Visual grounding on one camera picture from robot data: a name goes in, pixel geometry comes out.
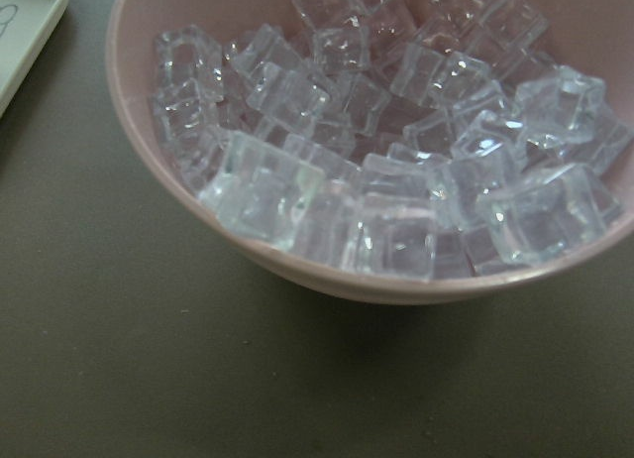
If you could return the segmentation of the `pile of clear ice cubes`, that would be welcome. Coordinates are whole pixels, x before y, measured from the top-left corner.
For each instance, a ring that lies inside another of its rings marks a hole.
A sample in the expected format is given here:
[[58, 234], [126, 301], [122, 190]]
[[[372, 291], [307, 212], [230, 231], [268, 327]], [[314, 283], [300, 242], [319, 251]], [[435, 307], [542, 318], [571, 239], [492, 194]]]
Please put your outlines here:
[[633, 130], [604, 82], [534, 50], [526, 0], [292, 0], [304, 29], [155, 40], [171, 168], [236, 235], [341, 271], [463, 279], [602, 236]]

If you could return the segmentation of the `pink bowl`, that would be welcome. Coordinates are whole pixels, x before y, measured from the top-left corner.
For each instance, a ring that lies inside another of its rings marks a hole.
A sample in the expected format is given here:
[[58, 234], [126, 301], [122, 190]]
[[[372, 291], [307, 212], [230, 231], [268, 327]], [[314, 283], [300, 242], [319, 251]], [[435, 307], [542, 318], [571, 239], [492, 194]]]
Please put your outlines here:
[[[611, 102], [624, 118], [633, 115], [633, 58], [628, 0], [532, 0], [551, 19], [548, 45], [566, 61], [579, 61], [611, 83]], [[163, 158], [149, 97], [154, 90], [153, 41], [165, 30], [194, 23], [228, 40], [263, 22], [292, 35], [301, 28], [290, 0], [115, 0], [106, 36], [108, 84], [117, 116], [132, 146], [158, 182], [192, 214], [218, 230], [214, 215], [179, 182]], [[303, 261], [259, 241], [225, 233], [226, 244], [277, 276], [350, 300], [382, 304], [432, 304], [515, 289], [574, 268], [621, 243], [633, 232], [633, 153], [626, 150], [605, 175], [621, 199], [623, 215], [593, 244], [542, 267], [454, 281], [416, 282], [358, 277]]]

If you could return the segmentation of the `cream serving tray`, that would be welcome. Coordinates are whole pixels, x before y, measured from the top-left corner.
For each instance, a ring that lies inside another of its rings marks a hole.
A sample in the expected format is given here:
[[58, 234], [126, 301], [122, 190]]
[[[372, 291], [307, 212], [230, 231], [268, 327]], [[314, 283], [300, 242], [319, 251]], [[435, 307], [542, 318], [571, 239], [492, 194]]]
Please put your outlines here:
[[61, 19], [68, 0], [1, 0], [1, 115]]

